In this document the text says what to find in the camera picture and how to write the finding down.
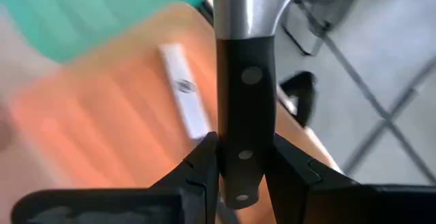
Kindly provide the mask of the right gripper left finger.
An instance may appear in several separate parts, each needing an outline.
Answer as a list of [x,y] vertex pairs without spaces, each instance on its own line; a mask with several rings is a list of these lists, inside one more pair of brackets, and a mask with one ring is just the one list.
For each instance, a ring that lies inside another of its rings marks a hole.
[[19,199],[12,224],[215,224],[218,135],[149,188],[51,189]]

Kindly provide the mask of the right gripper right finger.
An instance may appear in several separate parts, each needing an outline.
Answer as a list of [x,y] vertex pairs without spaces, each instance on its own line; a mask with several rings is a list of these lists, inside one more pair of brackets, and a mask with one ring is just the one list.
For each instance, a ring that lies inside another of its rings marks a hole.
[[360,184],[276,135],[266,182],[277,224],[436,224],[436,187]]

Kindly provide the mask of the knife with white sheath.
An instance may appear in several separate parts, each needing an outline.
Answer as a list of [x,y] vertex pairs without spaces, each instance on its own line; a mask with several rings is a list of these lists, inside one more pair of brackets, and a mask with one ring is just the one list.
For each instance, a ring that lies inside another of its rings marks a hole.
[[187,135],[199,144],[212,129],[184,48],[181,44],[163,44],[159,52]]

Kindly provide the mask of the teal plastic bin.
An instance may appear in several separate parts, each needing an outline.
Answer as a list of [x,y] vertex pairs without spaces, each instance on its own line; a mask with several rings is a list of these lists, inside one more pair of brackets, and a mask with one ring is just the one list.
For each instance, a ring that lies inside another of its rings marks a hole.
[[83,54],[174,2],[201,0],[0,0],[27,41],[58,63]]

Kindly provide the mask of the black frame hook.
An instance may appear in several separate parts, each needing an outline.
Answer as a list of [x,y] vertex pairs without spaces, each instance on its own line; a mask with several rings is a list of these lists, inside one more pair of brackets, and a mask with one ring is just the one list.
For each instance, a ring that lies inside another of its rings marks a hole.
[[296,98],[295,111],[289,111],[301,127],[306,127],[311,119],[316,97],[315,85],[315,74],[300,71],[277,87],[277,94],[283,98]]

